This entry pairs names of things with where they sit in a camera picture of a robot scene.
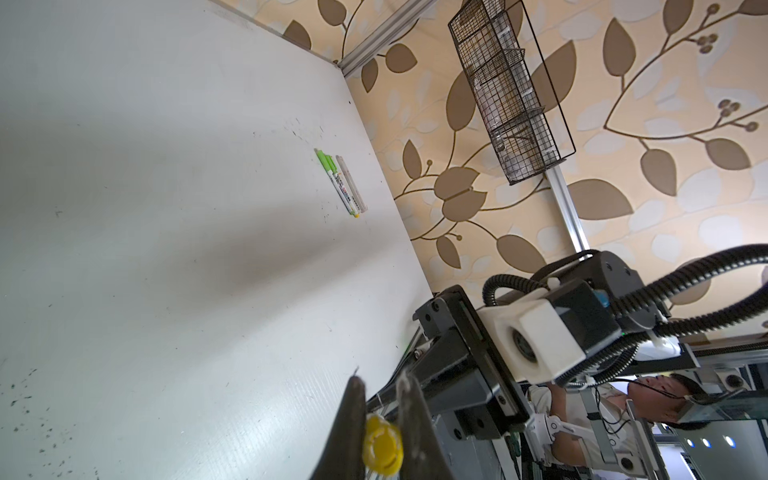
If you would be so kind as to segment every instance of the table surface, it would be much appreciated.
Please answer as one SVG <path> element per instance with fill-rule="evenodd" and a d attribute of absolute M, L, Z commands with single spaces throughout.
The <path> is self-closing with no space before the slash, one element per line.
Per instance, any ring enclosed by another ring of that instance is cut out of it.
<path fill-rule="evenodd" d="M 307 478 L 430 298 L 340 71 L 204 0 L 17 3 L 0 478 Z"/>

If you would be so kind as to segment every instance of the yellow object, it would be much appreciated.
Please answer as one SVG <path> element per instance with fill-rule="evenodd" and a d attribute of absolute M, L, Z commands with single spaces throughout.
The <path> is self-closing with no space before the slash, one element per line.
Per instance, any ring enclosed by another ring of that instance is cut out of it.
<path fill-rule="evenodd" d="M 362 441 L 362 462 L 380 475 L 399 472 L 402 467 L 400 430 L 378 415 L 369 415 L 366 437 Z"/>

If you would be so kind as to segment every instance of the man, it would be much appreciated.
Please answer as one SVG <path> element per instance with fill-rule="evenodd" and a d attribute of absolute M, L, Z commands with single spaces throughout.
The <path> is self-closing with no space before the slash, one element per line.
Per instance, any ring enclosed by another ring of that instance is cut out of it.
<path fill-rule="evenodd" d="M 637 416 L 649 422 L 662 422 L 675 429 L 683 430 L 701 429 L 707 425 L 705 422 L 677 423 L 677 414 L 686 403 L 683 397 L 704 393 L 698 383 L 676 373 L 671 376 L 645 376 L 639 378 L 638 382 L 680 398 L 672 399 L 634 383 L 628 385 L 626 395 L 610 384 L 598 386 L 601 400 L 600 410 L 607 424 L 608 436 L 615 441 L 614 450 L 629 451 L 633 455 L 640 456 L 631 426 L 624 427 L 625 421 L 629 419 L 627 399 L 634 402 Z M 545 387 L 532 386 L 528 390 L 528 398 L 538 413 L 557 415 L 563 422 L 591 429 L 591 423 L 587 419 L 587 411 L 581 401 L 581 395 L 578 393 L 567 393 L 561 387 L 547 384 Z M 621 470 L 618 465 L 606 465 L 603 462 L 600 447 L 596 441 L 574 437 L 565 432 L 554 435 L 551 450 L 547 450 L 547 460 L 574 467 L 585 466 L 599 470 Z"/>

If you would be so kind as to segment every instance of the black hair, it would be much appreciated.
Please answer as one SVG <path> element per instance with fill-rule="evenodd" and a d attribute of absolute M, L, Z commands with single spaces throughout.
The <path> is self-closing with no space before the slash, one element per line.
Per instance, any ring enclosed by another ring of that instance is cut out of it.
<path fill-rule="evenodd" d="M 670 374 L 670 377 L 677 380 L 678 382 L 682 383 L 683 386 L 688 390 L 689 394 L 691 395 L 699 395 L 699 394 L 707 394 L 707 392 L 704 391 L 703 388 L 701 388 L 701 385 L 696 382 L 696 380 L 692 380 L 689 377 L 686 377 L 685 375 L 681 375 L 679 373 L 672 373 Z M 672 427 L 676 430 L 701 430 L 707 425 L 709 425 L 709 422 L 685 422 L 685 423 L 670 423 L 665 422 L 667 425 Z"/>

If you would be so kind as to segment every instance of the wire basket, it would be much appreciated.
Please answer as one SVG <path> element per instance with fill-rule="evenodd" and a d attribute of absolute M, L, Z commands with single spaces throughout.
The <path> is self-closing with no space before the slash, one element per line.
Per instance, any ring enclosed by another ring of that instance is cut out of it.
<path fill-rule="evenodd" d="M 518 45 L 505 0 L 468 0 L 448 27 L 509 184 L 564 161 L 531 82 L 525 50 Z"/>

